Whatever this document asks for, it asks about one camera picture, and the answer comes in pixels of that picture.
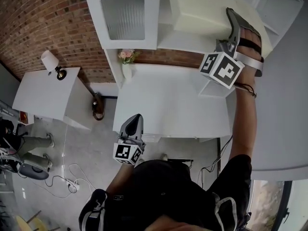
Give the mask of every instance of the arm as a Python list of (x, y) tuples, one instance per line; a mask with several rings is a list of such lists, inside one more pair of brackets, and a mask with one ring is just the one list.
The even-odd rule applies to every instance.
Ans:
[(132, 175), (134, 165), (122, 164), (120, 170), (116, 174), (115, 178), (112, 180), (110, 185), (107, 187), (106, 192), (111, 195), (115, 195), (128, 181)]
[[(241, 37), (253, 41), (258, 46), (261, 46), (260, 39), (248, 29), (241, 30)], [(258, 61), (261, 60), (261, 55), (254, 49), (238, 46), (237, 51), (252, 57)], [(256, 70), (246, 66), (237, 82), (248, 84), (255, 88)], [(255, 98), (247, 91), (236, 89), (236, 111), (233, 124), (233, 143), (229, 160), (233, 157), (245, 154), (252, 157), (252, 152), (257, 134), (257, 112)]]

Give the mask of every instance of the person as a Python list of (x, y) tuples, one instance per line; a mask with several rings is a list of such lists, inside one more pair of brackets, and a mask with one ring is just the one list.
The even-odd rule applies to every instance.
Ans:
[(21, 160), (31, 160), (45, 168), (52, 167), (52, 161), (46, 156), (40, 157), (30, 153), (35, 148), (55, 147), (53, 136), (47, 133), (47, 138), (20, 137), (14, 134), (14, 125), (11, 121), (0, 120), (0, 147), (13, 148)]
[[(241, 28), (241, 37), (261, 47), (260, 38), (249, 29)], [(237, 51), (261, 61), (261, 55), (252, 48), (238, 46)], [(254, 68), (246, 66), (236, 81), (254, 89), (255, 73)], [(246, 224), (249, 202), (257, 115), (255, 98), (250, 92), (236, 89), (236, 99), (229, 161), (207, 191), (192, 182), (185, 164), (162, 160), (146, 161), (136, 167), (123, 164), (106, 191), (93, 192), (80, 214), (80, 229), (98, 230), (86, 229), (88, 223), (84, 217), (87, 213), (90, 215), (91, 207), (100, 209), (102, 206), (103, 224), (99, 226), (103, 225), (103, 229), (99, 230), (104, 231), (233, 231), (242, 228)]]

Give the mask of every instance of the concrete floor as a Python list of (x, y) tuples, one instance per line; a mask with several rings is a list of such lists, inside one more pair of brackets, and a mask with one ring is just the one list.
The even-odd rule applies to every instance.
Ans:
[[(112, 131), (115, 107), (116, 100), (107, 100), (105, 118), (103, 121), (97, 121), (92, 131), (73, 128), (57, 120), (35, 121), (30, 135), (45, 137), (46, 132), (51, 132), (56, 143), (55, 148), (37, 148), (32, 151), (38, 155), (47, 153), (52, 159), (53, 167), (47, 179), (49, 185), (54, 175), (62, 177), (65, 175), (70, 180), (75, 180), (76, 177), (85, 178), (76, 165), (70, 166), (75, 176), (68, 170), (70, 164), (79, 164), (95, 188), (107, 188), (120, 168), (120, 164), (112, 159), (113, 144), (117, 138), (117, 134)], [(143, 158), (158, 159), (162, 153), (166, 153), (170, 158), (193, 159), (191, 177), (197, 182), (199, 170), (211, 165), (216, 159), (216, 146), (216, 140), (200, 143), (194, 139), (165, 138), (159, 143), (148, 143)], [(216, 176), (216, 170), (212, 173), (204, 173), (205, 189), (213, 183)], [(79, 230), (79, 213), (91, 195), (90, 187), (86, 182), (80, 180), (80, 189), (77, 193), (70, 194), (66, 182), (60, 178), (54, 178), (52, 187), (47, 187), (44, 181), (22, 179), (17, 174), (12, 175), (12, 180), (14, 201), (17, 205), (14, 209), (15, 215), (20, 215), (27, 220), (41, 210), (39, 217), (48, 223), (50, 229), (60, 226), (61, 230), (66, 230), (67, 227)], [(8, 205), (13, 206), (14, 203), (11, 201)]]

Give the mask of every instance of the brick wall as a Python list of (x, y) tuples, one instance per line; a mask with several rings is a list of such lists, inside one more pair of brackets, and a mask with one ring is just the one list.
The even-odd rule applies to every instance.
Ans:
[[(19, 78), (45, 69), (50, 50), (63, 67), (81, 67), (84, 82), (114, 82), (86, 0), (0, 0), (0, 60)], [(203, 55), (174, 50), (139, 50), (137, 63), (198, 68)]]

